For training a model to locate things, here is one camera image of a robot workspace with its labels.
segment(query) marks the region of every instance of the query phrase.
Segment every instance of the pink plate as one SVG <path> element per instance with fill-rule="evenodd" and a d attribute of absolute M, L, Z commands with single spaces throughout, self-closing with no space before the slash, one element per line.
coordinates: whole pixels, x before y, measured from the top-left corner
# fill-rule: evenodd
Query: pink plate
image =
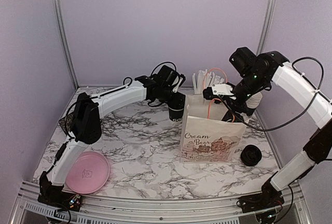
<path fill-rule="evenodd" d="M 109 177 L 108 160 L 93 151 L 83 152 L 69 171 L 66 184 L 76 193 L 90 194 L 101 189 Z"/>

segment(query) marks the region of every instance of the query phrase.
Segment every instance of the white wall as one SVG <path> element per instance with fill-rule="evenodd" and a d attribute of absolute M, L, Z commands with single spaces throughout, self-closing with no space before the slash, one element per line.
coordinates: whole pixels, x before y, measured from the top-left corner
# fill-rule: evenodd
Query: white wall
<path fill-rule="evenodd" d="M 235 70 L 229 56 L 254 51 L 267 0 L 61 0 L 79 84 L 118 85 L 126 76 L 174 61 L 191 76 L 213 66 Z"/>
<path fill-rule="evenodd" d="M 265 51 L 277 50 L 291 61 L 303 56 L 319 59 L 325 68 L 322 91 L 332 97 L 332 0 L 277 0 Z M 317 85 L 320 69 L 314 62 L 297 65 Z M 303 109 L 280 88 L 264 94 L 259 112 L 267 127 L 296 116 Z M 309 115 L 271 132 L 285 164 L 300 152 L 316 130 Z M 300 181 L 313 223 L 330 224 L 332 163 L 322 162 Z"/>
<path fill-rule="evenodd" d="M 0 222 L 74 93 L 52 0 L 0 0 Z"/>

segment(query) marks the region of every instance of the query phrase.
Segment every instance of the marble table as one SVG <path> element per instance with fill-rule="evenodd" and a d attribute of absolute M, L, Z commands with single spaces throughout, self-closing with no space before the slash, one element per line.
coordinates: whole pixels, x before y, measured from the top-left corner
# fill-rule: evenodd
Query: marble table
<path fill-rule="evenodd" d="M 78 94 L 108 88 L 80 88 Z M 259 126 L 254 117 L 251 124 Z M 151 108 L 138 102 L 107 115 L 102 120 L 101 139 L 87 148 L 102 153 L 111 164 L 111 175 L 96 195 L 127 199 L 205 199 L 256 192 L 277 169 L 266 136 L 247 128 L 229 163 L 183 164 L 179 161 L 181 123 L 169 120 L 167 106 Z M 35 171 L 38 183 L 42 171 L 50 168 L 54 155 L 65 141 L 58 125 Z M 262 160 L 247 167 L 240 160 L 242 149 L 253 144 Z"/>

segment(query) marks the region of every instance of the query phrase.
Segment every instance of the paper bag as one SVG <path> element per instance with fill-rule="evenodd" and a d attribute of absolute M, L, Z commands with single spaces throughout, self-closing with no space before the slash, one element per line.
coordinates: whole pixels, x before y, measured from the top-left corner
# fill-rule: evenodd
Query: paper bag
<path fill-rule="evenodd" d="M 227 112 L 222 104 L 212 104 L 203 95 L 187 95 L 181 133 L 181 162 L 229 162 L 246 126 L 221 121 Z"/>

